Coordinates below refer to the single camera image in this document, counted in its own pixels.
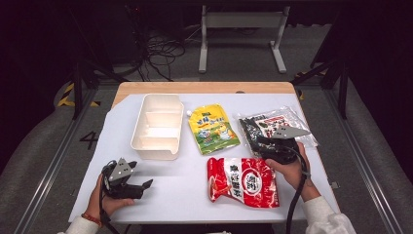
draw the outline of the white sleeve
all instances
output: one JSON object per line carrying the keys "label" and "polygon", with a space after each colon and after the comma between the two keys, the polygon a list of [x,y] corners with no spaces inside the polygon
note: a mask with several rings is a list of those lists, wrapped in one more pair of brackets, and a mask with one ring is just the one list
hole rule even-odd
{"label": "white sleeve", "polygon": [[76,216],[66,232],[59,232],[57,234],[94,234],[98,229],[99,226],[96,223]]}
{"label": "white sleeve", "polygon": [[307,234],[356,233],[346,215],[336,214],[322,196],[304,203],[303,210],[309,225],[306,230]]}

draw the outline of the white tabletop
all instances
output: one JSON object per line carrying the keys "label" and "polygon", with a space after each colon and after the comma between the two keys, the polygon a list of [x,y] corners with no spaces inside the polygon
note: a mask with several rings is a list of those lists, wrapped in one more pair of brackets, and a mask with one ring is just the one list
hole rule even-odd
{"label": "white tabletop", "polygon": [[[108,112],[99,136],[94,156],[89,164],[69,221],[86,208],[96,179],[102,168],[121,157],[137,166],[128,184],[140,185],[154,179],[142,199],[130,207],[120,209],[111,216],[112,222],[121,223],[228,223],[228,222],[281,222],[286,221],[289,204],[295,190],[277,173],[281,205],[278,208],[251,208],[234,199],[221,196],[214,203],[207,195],[207,160],[215,158],[251,157],[235,116],[252,115],[289,106],[305,121],[296,94],[185,94],[179,95],[187,110],[219,103],[230,118],[241,145],[203,156],[192,136],[187,116],[184,116],[179,155],[173,161],[141,160],[131,148],[131,137],[144,95],[130,95]],[[306,148],[312,167],[312,180],[335,212],[337,202],[315,147]],[[304,219],[299,200],[293,219]]]}

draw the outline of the person's left hand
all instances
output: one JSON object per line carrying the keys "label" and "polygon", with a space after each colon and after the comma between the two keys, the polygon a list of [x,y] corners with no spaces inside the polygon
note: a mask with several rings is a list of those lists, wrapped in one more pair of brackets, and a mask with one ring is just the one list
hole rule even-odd
{"label": "person's left hand", "polygon": [[[92,191],[91,198],[89,199],[88,207],[85,210],[85,214],[100,220],[100,207],[99,207],[99,193],[100,193],[100,186],[102,181],[102,174],[99,175],[97,179],[96,187],[94,191]],[[103,194],[102,200],[102,207],[106,211],[108,216],[111,216],[115,213],[118,209],[130,206],[134,204],[133,199],[126,198],[126,199],[113,199],[109,196],[105,196]]]}

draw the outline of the red food bag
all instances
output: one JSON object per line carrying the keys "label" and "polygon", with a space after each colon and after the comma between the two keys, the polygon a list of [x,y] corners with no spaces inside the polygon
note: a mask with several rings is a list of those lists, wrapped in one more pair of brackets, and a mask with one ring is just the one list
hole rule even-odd
{"label": "red food bag", "polygon": [[275,172],[261,158],[210,158],[208,195],[214,202],[224,195],[254,208],[279,207]]}

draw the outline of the green and yellow package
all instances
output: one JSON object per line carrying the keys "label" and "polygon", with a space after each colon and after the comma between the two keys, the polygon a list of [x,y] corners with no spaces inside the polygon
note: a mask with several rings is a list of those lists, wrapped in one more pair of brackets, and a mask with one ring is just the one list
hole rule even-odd
{"label": "green and yellow package", "polygon": [[240,144],[220,104],[195,109],[189,118],[189,126],[203,155]]}

